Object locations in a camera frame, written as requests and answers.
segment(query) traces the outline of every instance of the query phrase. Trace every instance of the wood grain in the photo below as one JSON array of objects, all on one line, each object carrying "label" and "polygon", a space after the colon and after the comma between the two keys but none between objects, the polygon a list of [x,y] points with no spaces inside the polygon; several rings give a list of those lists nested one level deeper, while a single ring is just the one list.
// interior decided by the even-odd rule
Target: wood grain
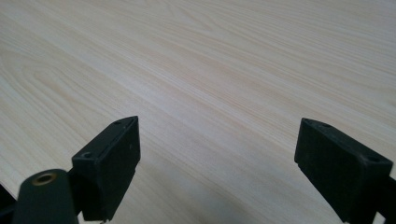
[{"label": "wood grain", "polygon": [[142,161],[111,223],[341,223],[293,161],[300,120],[396,161],[395,11],[392,0],[0,1],[0,182],[17,195],[137,115]]}]

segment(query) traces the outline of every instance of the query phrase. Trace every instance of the light wood grain surface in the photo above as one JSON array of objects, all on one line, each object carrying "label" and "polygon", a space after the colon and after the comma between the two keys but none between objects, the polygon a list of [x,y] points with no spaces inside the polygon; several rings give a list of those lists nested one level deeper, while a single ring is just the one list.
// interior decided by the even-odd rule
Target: light wood grain surface
[{"label": "light wood grain surface", "polygon": [[341,223],[293,161],[300,120],[396,161],[396,2],[3,0],[0,94],[13,195],[137,115],[111,223]]}]

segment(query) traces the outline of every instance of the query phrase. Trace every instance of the black plastic part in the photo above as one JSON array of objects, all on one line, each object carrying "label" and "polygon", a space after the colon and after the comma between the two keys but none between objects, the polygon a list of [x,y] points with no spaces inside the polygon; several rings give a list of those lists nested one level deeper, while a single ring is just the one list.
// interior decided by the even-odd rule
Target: black plastic part
[{"label": "black plastic part", "polygon": [[396,224],[396,181],[388,178],[381,192],[378,212],[387,219],[386,224]]},{"label": "black plastic part", "polygon": [[294,160],[342,221],[373,222],[390,160],[312,119],[302,119]]},{"label": "black plastic part", "polygon": [[0,185],[0,223],[8,224],[12,221],[16,200]]},{"label": "black plastic part", "polygon": [[120,119],[72,158],[69,172],[76,213],[85,220],[111,220],[140,161],[138,118]]},{"label": "black plastic part", "polygon": [[20,188],[13,224],[77,224],[68,175],[48,170],[27,178]]}]

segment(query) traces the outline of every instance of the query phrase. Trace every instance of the wooden table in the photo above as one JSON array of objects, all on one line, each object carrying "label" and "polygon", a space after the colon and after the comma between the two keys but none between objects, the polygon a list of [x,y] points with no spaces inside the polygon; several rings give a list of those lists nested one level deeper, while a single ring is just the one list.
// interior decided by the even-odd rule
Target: wooden table
[{"label": "wooden table", "polygon": [[0,1],[0,182],[17,195],[30,175],[69,170],[137,115],[142,160],[111,223],[341,223],[293,161],[300,120],[396,161],[395,12],[393,0]]}]

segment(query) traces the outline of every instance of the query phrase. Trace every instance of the screw hole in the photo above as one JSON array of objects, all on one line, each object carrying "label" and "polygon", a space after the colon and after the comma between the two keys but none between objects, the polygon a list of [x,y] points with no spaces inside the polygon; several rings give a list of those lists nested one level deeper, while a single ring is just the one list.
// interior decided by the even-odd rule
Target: screw hole
[{"label": "screw hole", "polygon": [[81,154],[81,157],[82,158],[89,158],[91,155],[92,155],[91,152],[84,152],[84,153]]},{"label": "screw hole", "polygon": [[35,178],[32,181],[32,183],[35,186],[42,186],[42,185],[46,185],[46,184],[52,182],[55,178],[56,178],[55,173],[47,173],[47,174],[38,176],[37,178]]}]

